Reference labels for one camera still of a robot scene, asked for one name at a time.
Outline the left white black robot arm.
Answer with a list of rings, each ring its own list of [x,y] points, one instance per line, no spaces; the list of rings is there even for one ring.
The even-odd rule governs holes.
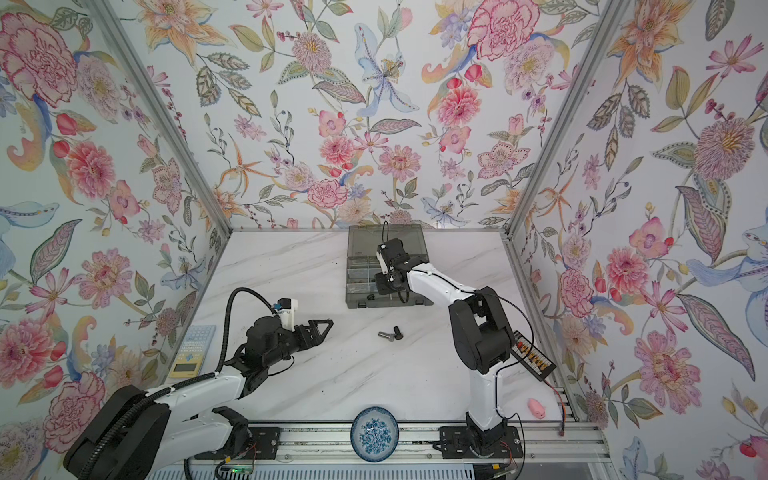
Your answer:
[[[220,370],[153,390],[119,389],[70,447],[65,469],[78,479],[144,479],[198,454],[244,452],[249,421],[230,403],[254,393],[274,365],[321,345],[333,325],[286,329],[279,317],[262,317]]]

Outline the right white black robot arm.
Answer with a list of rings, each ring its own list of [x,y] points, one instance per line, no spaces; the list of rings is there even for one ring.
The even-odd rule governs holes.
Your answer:
[[[470,373],[467,441],[476,451],[489,449],[502,439],[507,426],[496,412],[492,374],[510,359],[514,344],[501,299],[490,287],[463,285],[409,255],[398,238],[378,245],[376,257],[381,267],[375,275],[379,293],[413,292],[447,308],[455,351]]]

